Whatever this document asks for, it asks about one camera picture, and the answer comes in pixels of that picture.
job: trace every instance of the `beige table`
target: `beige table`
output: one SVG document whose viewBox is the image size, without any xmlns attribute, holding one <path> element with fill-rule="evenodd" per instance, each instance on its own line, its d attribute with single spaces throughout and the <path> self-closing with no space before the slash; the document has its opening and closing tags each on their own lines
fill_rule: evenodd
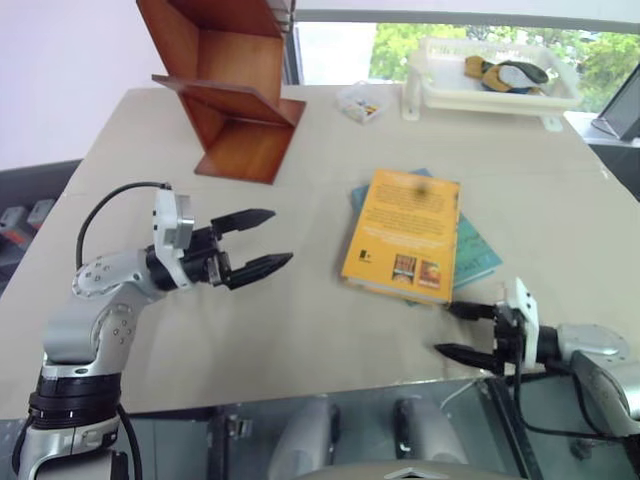
<svg viewBox="0 0 640 480">
<path fill-rule="evenodd" d="M 394 87 L 380 88 L 396 98 Z M 518 275 L 542 322 L 608 325 L 640 354 L 640 209 L 568 124 L 549 133 L 538 118 L 449 111 L 406 123 L 395 104 L 363 127 L 335 109 L 336 91 L 285 89 L 308 106 L 273 186 L 193 175 L 201 150 L 177 98 L 130 91 L 0 300 L 0 418 L 25 414 L 41 332 L 70 292 L 80 223 L 108 191 L 134 180 L 168 180 L 190 194 L 197 225 L 249 207 L 276 210 L 260 228 L 224 239 L 236 266 L 295 253 L 259 283 L 233 292 L 200 285 L 146 309 L 123 380 L 134 412 L 479 373 L 430 346 L 488 348 L 488 324 L 339 280 L 354 221 L 349 193 L 378 167 L 427 167 L 462 182 L 464 213 L 504 265 L 456 298 L 492 302 L 500 281 Z M 85 255 L 150 244 L 153 198 L 148 190 L 115 199 L 92 225 Z"/>
</svg>

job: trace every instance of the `white basket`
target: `white basket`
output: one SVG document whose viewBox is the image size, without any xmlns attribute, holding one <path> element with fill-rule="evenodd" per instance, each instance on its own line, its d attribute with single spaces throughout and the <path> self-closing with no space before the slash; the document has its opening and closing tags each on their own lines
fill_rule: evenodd
<svg viewBox="0 0 640 480">
<path fill-rule="evenodd" d="M 581 101 L 576 73 L 544 47 L 426 37 L 420 42 L 419 55 L 424 55 L 421 65 L 412 66 L 421 74 L 424 103 L 428 107 L 562 115 Z M 464 75 L 464 60 L 472 55 L 492 63 L 505 60 L 533 63 L 547 72 L 549 82 L 542 86 L 541 95 L 486 91 L 480 80 Z"/>
</svg>

